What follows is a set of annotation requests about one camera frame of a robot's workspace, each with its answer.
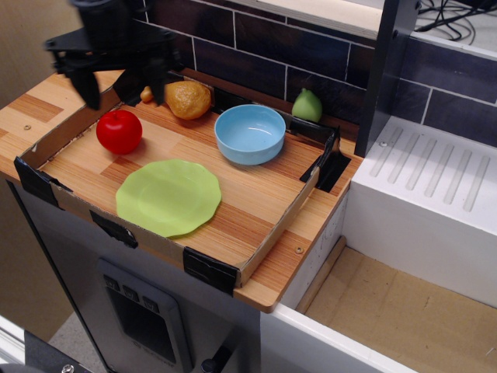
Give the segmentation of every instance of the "screw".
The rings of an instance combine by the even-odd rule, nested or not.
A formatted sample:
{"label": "screw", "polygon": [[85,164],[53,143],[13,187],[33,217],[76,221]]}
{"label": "screw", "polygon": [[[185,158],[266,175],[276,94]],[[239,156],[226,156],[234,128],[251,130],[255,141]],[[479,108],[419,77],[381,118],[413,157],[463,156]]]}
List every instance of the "screw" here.
{"label": "screw", "polygon": [[75,371],[75,367],[73,367],[72,365],[70,364],[67,364],[65,365],[63,368],[62,368],[62,372],[61,373],[73,373]]}

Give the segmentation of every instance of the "plate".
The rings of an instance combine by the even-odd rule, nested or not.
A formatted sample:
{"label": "plate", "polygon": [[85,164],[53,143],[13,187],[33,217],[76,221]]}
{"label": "plate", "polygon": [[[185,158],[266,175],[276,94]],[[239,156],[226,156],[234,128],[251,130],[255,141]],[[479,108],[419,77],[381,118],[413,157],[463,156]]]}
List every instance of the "plate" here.
{"label": "plate", "polygon": [[170,159],[131,173],[116,193],[117,215],[164,237],[209,221],[221,202],[217,177],[204,166]]}

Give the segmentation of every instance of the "dark tile wall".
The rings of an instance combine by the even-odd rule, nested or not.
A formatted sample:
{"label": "dark tile wall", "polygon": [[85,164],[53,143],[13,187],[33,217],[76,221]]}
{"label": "dark tile wall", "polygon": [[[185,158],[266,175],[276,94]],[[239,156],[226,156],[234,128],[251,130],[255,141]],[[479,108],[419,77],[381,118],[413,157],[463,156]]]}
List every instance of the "dark tile wall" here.
{"label": "dark tile wall", "polygon": [[148,21],[176,31],[188,68],[359,123],[374,42],[224,0],[155,0]]}
{"label": "dark tile wall", "polygon": [[411,38],[393,114],[497,147],[497,61]]}

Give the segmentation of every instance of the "pear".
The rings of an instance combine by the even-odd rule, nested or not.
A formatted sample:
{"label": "pear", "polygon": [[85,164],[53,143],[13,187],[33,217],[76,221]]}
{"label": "pear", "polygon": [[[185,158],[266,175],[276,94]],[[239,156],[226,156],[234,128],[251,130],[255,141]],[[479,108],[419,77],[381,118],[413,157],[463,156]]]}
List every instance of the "pear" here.
{"label": "pear", "polygon": [[319,122],[323,114],[323,105],[319,98],[309,89],[303,88],[295,99],[292,115],[297,118]]}

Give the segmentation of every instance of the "blue bowl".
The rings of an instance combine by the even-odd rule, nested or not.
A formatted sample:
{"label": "blue bowl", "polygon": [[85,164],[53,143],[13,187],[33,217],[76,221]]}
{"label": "blue bowl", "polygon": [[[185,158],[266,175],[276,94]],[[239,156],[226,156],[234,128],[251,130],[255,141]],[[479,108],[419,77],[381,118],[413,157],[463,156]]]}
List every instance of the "blue bowl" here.
{"label": "blue bowl", "polygon": [[214,126],[217,147],[230,161],[259,165],[276,157],[283,147],[285,120],[260,105],[235,106],[223,112]]}

